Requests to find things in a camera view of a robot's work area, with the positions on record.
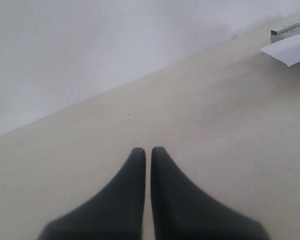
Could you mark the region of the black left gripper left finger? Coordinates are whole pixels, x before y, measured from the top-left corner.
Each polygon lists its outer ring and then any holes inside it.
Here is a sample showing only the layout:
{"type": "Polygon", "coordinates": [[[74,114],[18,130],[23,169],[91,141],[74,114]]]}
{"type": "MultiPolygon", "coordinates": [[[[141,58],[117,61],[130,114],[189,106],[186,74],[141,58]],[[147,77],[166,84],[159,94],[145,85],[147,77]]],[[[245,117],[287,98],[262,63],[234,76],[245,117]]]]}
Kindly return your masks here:
{"type": "Polygon", "coordinates": [[[133,148],[113,179],[90,200],[49,222],[40,240],[140,240],[146,189],[146,153],[133,148]]]}

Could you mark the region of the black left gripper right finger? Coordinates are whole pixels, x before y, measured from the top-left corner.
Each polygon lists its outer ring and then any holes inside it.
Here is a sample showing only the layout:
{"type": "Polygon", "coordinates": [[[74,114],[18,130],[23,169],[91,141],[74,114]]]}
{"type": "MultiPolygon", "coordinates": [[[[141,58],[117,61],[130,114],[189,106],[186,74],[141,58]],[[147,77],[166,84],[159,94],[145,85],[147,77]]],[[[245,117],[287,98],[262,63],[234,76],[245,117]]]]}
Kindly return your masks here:
{"type": "Polygon", "coordinates": [[[195,185],[164,147],[151,152],[151,207],[157,240],[268,240],[263,225],[195,185]]]}

